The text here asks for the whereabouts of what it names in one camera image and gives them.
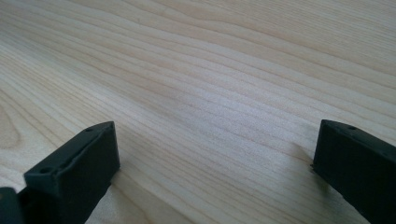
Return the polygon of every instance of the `light wood tabletop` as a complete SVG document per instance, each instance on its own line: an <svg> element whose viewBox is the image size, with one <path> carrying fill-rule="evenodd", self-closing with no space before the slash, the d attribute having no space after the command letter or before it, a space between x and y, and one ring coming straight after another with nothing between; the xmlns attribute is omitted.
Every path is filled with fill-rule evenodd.
<svg viewBox="0 0 396 224"><path fill-rule="evenodd" d="M391 0L0 1L0 186L114 120L87 223L368 223L311 171L319 124L396 145L395 112Z"/></svg>

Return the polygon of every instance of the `black object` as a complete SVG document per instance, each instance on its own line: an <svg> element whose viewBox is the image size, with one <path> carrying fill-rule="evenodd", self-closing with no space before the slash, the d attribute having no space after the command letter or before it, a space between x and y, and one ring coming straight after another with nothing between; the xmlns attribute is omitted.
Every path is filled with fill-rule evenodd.
<svg viewBox="0 0 396 224"><path fill-rule="evenodd" d="M114 122L82 131L24 174L26 188L0 188L0 224L84 223L120 169Z"/></svg>
<svg viewBox="0 0 396 224"><path fill-rule="evenodd" d="M312 166L368 221L396 223L396 147L350 125L323 120Z"/></svg>

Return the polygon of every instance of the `wooden table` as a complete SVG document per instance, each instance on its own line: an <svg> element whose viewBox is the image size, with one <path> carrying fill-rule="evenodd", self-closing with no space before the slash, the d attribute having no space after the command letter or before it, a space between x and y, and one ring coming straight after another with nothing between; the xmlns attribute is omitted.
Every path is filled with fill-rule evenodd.
<svg viewBox="0 0 396 224"><path fill-rule="evenodd" d="M367 223L309 165L322 119L396 145L395 76L389 0L1 1L0 186L114 120L87 223Z"/></svg>

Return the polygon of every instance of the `wood grain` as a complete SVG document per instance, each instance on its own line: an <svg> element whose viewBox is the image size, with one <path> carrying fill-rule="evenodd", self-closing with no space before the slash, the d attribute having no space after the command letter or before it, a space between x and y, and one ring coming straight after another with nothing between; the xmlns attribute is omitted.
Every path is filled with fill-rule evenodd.
<svg viewBox="0 0 396 224"><path fill-rule="evenodd" d="M0 1L0 186L114 120L88 223L367 223L311 172L321 119L396 145L387 0Z"/></svg>

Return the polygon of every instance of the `screw hole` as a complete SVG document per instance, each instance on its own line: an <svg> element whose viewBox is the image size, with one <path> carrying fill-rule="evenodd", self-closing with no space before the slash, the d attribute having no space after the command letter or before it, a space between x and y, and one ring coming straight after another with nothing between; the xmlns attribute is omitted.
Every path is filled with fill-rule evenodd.
<svg viewBox="0 0 396 224"><path fill-rule="evenodd" d="M47 173L49 173L51 171L52 171L51 167L45 167L45 168L40 170L40 174L47 174Z"/></svg>

